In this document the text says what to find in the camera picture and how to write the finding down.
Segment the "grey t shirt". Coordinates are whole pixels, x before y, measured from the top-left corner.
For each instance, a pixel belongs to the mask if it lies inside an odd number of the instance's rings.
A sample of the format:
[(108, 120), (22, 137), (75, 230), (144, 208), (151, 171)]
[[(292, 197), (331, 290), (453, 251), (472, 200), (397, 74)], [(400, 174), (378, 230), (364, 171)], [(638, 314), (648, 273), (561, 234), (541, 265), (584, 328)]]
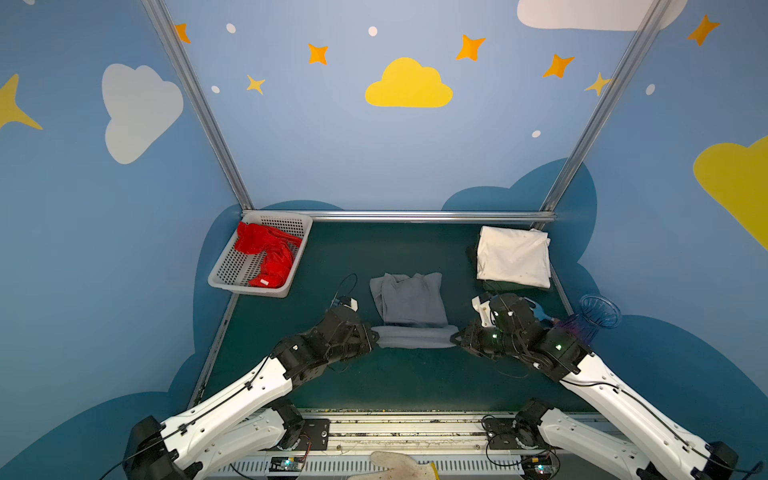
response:
[(448, 322), (441, 296), (442, 274), (385, 274), (369, 282), (383, 324), (372, 328), (377, 344), (390, 349), (448, 349), (458, 328)]

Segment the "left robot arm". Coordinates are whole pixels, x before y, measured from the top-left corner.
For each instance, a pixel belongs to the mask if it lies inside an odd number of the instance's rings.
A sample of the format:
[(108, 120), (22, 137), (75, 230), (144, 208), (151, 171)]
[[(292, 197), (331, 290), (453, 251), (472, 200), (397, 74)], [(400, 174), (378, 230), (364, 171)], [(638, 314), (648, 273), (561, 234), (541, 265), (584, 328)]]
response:
[(330, 308), (208, 400), (163, 421), (138, 422), (121, 468), (129, 479), (204, 479), (253, 452), (297, 446), (305, 420), (288, 394), (330, 365), (372, 352), (378, 338), (352, 307)]

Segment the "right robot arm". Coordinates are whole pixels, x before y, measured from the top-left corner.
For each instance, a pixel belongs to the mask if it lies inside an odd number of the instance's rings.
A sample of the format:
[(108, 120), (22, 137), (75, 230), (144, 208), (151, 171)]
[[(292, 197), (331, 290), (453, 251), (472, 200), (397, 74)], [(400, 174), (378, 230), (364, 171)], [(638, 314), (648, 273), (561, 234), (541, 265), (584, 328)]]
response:
[(519, 449), (566, 450), (620, 479), (728, 479), (738, 455), (723, 442), (686, 430), (623, 382), (561, 323), (539, 320), (514, 293), (473, 298), (477, 320), (452, 342), (477, 357), (514, 358), (590, 404), (621, 433), (616, 438), (543, 401), (530, 400), (501, 438)]

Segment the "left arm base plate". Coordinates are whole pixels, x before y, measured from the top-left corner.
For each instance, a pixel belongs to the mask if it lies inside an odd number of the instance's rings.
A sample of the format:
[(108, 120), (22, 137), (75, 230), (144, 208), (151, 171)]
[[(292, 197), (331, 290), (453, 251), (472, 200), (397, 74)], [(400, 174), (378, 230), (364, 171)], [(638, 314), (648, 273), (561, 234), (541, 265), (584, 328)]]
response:
[(286, 430), (286, 445), (294, 451), (325, 451), (330, 436), (330, 420), (309, 418)]

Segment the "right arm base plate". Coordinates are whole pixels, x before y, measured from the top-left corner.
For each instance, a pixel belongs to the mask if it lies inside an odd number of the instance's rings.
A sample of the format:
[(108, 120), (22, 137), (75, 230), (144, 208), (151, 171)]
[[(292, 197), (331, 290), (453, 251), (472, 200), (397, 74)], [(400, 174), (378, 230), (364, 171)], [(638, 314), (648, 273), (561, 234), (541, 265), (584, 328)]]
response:
[(517, 417), (485, 416), (481, 426), (492, 450), (532, 450), (541, 445), (538, 431)]

